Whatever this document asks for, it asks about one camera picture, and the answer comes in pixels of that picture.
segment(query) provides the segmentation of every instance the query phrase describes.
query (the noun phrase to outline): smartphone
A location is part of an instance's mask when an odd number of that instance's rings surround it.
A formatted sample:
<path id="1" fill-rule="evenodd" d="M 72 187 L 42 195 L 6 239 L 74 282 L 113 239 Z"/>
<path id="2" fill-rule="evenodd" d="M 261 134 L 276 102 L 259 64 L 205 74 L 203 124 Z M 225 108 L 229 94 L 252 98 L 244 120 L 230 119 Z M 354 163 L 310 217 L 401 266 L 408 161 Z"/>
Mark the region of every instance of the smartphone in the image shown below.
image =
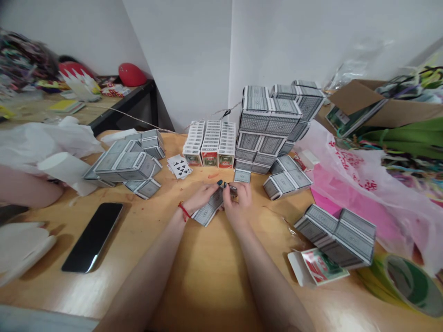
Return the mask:
<path id="1" fill-rule="evenodd" d="M 61 267 L 61 270 L 77 273 L 90 272 L 109 234 L 117 223 L 122 210 L 123 204 L 121 203 L 101 204 Z"/>

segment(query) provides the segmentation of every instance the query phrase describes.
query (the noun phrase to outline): pink plastic bag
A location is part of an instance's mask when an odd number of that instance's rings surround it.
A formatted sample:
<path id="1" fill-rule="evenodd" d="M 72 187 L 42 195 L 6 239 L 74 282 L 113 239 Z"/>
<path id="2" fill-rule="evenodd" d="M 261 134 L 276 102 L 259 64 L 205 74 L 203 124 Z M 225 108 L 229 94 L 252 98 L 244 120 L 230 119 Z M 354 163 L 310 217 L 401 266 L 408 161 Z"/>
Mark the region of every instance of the pink plastic bag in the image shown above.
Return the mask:
<path id="1" fill-rule="evenodd" d="M 337 148 L 316 121 L 296 146 L 320 160 L 312 188 L 377 225 L 377 240 L 387 251 L 412 258 L 415 243 L 431 276 L 443 267 L 443 209 L 390 176 L 381 166 L 383 151 Z"/>

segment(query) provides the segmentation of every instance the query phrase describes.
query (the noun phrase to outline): transparent plastic bag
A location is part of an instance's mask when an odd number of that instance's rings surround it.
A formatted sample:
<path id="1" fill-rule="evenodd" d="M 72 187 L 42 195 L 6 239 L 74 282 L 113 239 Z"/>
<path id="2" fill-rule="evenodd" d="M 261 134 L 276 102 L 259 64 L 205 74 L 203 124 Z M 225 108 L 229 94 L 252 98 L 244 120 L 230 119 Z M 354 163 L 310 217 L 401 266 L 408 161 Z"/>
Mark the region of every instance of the transparent plastic bag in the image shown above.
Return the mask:
<path id="1" fill-rule="evenodd" d="M 58 152 L 77 158 L 103 152 L 91 127 L 70 124 L 27 123 L 0 131 L 0 164 L 30 174 L 44 174 L 36 164 Z"/>
<path id="2" fill-rule="evenodd" d="M 320 160 L 312 188 L 374 223 L 377 240 L 388 252 L 411 259 L 416 244 L 431 276 L 443 267 L 443 209 L 390 176 L 381 166 L 383 151 L 339 149 L 317 121 L 297 147 Z"/>

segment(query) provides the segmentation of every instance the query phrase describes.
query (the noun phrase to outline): green tape roll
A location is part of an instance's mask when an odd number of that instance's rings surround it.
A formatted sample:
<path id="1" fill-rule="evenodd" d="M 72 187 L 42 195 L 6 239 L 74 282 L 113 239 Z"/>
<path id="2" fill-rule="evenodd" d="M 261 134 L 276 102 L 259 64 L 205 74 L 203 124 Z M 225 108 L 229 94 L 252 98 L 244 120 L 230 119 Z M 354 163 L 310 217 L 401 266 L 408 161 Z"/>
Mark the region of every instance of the green tape roll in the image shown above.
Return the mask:
<path id="1" fill-rule="evenodd" d="M 365 287 L 379 299 L 443 318 L 443 294 L 415 263 L 392 254 L 374 254 L 370 267 L 357 270 Z"/>

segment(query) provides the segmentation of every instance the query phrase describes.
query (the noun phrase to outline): red balloon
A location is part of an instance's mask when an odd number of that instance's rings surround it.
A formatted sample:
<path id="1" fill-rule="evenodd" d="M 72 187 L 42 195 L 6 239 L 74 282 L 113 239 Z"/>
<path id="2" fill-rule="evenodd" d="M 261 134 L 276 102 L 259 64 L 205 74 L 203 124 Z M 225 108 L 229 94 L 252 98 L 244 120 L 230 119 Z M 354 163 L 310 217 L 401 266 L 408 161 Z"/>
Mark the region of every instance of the red balloon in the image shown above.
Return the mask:
<path id="1" fill-rule="evenodd" d="M 140 68 L 129 62 L 122 63 L 119 66 L 119 76 L 125 86 L 139 86 L 147 81 Z"/>

